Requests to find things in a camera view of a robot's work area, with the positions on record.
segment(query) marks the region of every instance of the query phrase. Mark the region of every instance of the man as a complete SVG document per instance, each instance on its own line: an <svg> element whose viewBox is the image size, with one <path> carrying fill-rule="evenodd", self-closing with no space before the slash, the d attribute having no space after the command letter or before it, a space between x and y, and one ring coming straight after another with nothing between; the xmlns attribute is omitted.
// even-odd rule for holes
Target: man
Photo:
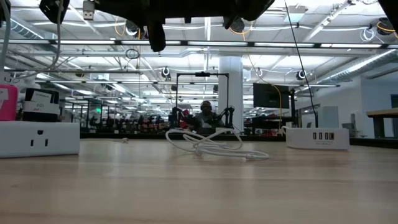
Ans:
<svg viewBox="0 0 398 224"><path fill-rule="evenodd" d="M217 114L212 112L211 103L203 101L200 106L201 113L195 116L197 125L193 129L197 130L198 134L212 134L215 128L224 127L222 120L217 120Z"/></svg>

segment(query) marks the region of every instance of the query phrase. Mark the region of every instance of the power strip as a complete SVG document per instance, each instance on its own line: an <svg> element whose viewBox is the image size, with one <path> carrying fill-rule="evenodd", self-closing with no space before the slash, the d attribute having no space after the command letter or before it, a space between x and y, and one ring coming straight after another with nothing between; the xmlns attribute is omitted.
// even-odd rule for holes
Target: power strip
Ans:
<svg viewBox="0 0 398 224"><path fill-rule="evenodd" d="M286 128L286 145L293 149L348 150L348 129Z"/></svg>
<svg viewBox="0 0 398 224"><path fill-rule="evenodd" d="M0 158L79 154L78 123L0 121Z"/></svg>

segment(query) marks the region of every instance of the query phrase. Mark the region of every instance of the wooden table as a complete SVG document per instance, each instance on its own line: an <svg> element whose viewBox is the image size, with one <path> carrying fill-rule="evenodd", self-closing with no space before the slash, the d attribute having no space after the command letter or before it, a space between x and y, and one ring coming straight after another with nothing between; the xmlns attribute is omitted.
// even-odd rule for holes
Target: wooden table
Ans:
<svg viewBox="0 0 398 224"><path fill-rule="evenodd" d="M384 118L398 118L398 108L379 111L368 111L367 116L373 118L373 129L375 138L384 138Z"/></svg>
<svg viewBox="0 0 398 224"><path fill-rule="evenodd" d="M162 140L84 140L80 156L0 160L0 223L396 223L398 151L286 149L268 161Z"/></svg>

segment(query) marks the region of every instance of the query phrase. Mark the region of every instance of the white pillar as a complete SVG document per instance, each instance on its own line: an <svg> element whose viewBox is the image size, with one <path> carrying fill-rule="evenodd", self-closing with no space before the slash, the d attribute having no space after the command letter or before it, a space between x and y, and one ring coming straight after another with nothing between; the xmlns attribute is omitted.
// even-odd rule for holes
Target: white pillar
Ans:
<svg viewBox="0 0 398 224"><path fill-rule="evenodd" d="M242 58L222 56L218 62L218 72L229 74L229 95L227 95L227 78L218 77L218 113L228 106L234 106L233 124L243 131L243 65Z"/></svg>

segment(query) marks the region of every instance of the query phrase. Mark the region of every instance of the monitor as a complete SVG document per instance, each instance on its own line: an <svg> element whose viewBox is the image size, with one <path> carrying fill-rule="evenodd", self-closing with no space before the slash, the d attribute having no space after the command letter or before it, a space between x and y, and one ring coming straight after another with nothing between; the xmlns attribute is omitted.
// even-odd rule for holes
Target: monitor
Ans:
<svg viewBox="0 0 398 224"><path fill-rule="evenodd" d="M282 108L289 109L289 87L276 86L282 95ZM254 107L279 108L279 93L270 84L253 83Z"/></svg>

